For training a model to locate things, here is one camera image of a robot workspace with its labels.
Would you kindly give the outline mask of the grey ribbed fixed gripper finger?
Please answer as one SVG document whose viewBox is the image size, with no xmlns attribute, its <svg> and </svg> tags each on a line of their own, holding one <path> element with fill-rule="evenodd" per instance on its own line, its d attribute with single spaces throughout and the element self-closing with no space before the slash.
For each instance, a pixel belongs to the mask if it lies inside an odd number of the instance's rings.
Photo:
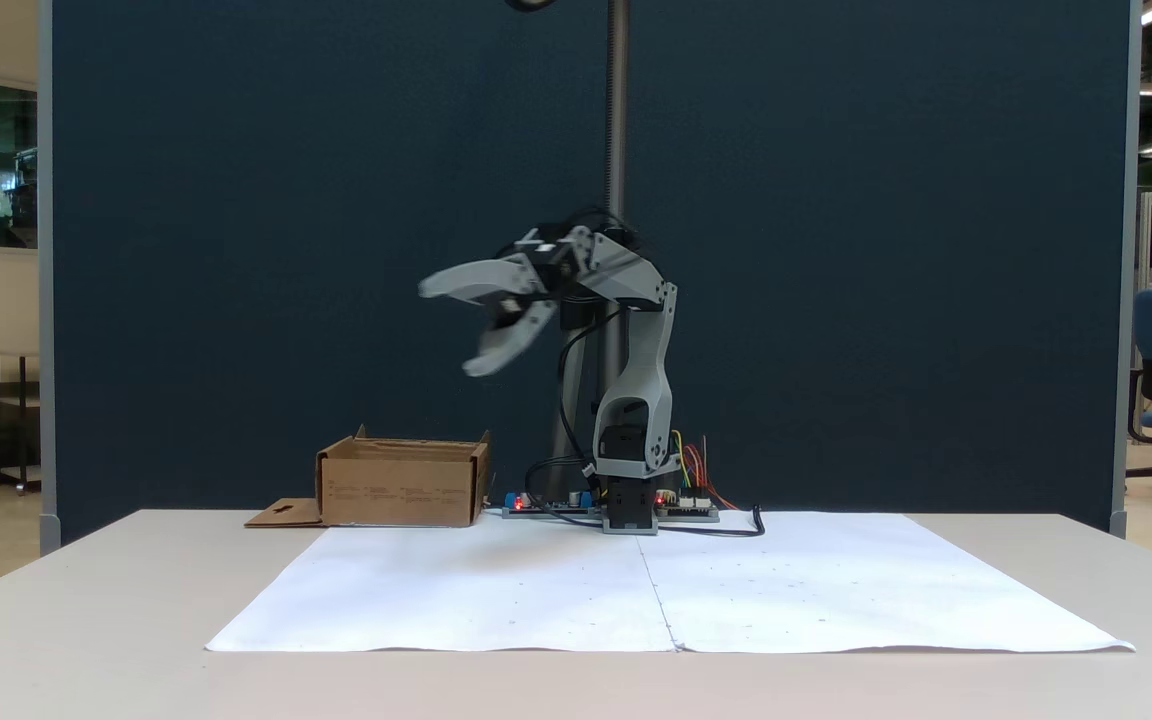
<svg viewBox="0 0 1152 720">
<path fill-rule="evenodd" d="M 506 256 L 463 263 L 422 279 L 420 300 L 449 297 L 467 304 L 482 304 L 494 293 L 526 296 L 538 291 L 538 273 L 526 256 Z"/>
</svg>

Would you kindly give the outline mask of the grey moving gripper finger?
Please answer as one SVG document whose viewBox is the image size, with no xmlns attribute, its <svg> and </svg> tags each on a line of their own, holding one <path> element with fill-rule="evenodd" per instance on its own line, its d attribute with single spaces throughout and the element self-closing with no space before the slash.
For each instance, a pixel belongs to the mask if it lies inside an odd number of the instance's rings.
<svg viewBox="0 0 1152 720">
<path fill-rule="evenodd" d="M 462 364 L 468 377 L 494 376 L 524 354 L 558 313 L 558 301 L 492 300 L 486 309 L 488 328 L 480 334 L 477 354 Z"/>
</svg>

